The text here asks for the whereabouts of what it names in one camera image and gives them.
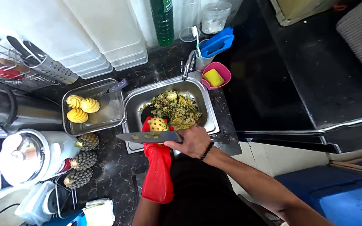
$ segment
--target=white towel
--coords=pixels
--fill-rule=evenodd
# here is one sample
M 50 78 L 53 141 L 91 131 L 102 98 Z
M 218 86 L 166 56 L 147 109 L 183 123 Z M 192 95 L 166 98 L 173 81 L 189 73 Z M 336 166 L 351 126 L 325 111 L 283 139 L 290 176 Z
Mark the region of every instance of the white towel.
M 110 199 L 98 199 L 86 203 L 83 208 L 87 226 L 111 226 L 114 224 L 114 204 Z

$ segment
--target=red rubber glove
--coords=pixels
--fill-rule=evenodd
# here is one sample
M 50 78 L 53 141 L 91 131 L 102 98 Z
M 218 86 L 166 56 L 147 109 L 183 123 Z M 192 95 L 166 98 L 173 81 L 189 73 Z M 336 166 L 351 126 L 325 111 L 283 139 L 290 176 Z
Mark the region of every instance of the red rubber glove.
M 147 117 L 142 132 L 149 132 Z M 170 176 L 170 148 L 157 143 L 143 143 L 143 152 L 149 159 L 149 169 L 142 186 L 142 197 L 157 203 L 169 203 L 174 198 L 173 182 Z

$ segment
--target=hand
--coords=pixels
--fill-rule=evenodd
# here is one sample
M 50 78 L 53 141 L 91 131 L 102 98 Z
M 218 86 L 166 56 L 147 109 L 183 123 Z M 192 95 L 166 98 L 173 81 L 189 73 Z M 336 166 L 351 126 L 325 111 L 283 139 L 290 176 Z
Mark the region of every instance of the hand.
M 181 151 L 189 157 L 201 158 L 210 144 L 210 137 L 205 128 L 195 125 L 187 130 L 178 130 L 177 132 L 184 137 L 183 143 L 166 141 L 164 145 Z

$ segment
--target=metal tray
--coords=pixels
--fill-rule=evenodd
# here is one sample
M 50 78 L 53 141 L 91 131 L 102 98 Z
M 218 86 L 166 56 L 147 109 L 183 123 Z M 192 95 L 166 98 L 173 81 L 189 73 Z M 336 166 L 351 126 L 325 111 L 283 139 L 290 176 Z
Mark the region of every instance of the metal tray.
M 99 92 L 111 88 L 116 83 L 118 83 L 117 80 L 107 78 L 67 92 L 62 98 L 62 121 L 65 132 L 69 135 L 80 136 L 116 127 L 126 122 L 127 114 L 122 90 L 98 96 Z M 100 109 L 95 113 L 88 113 L 88 120 L 86 122 L 73 123 L 66 117 L 71 108 L 66 104 L 65 100 L 70 95 L 93 98 L 100 103 Z

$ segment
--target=pink cup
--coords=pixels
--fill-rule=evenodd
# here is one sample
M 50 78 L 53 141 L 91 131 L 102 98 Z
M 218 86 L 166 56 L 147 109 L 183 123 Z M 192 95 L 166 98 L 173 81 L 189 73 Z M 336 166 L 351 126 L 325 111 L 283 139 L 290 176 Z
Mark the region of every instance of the pink cup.
M 212 69 L 215 69 L 219 75 L 224 79 L 224 83 L 221 86 L 218 87 L 211 87 L 209 82 L 206 81 L 204 79 L 204 74 Z M 222 86 L 224 86 L 225 84 L 227 84 L 231 79 L 231 73 L 230 71 L 226 68 L 226 66 L 224 66 L 223 64 L 219 63 L 219 62 L 212 62 L 210 63 L 205 69 L 204 72 L 202 73 L 202 84 L 206 86 L 206 88 L 208 88 L 208 90 L 215 90 L 218 89 Z

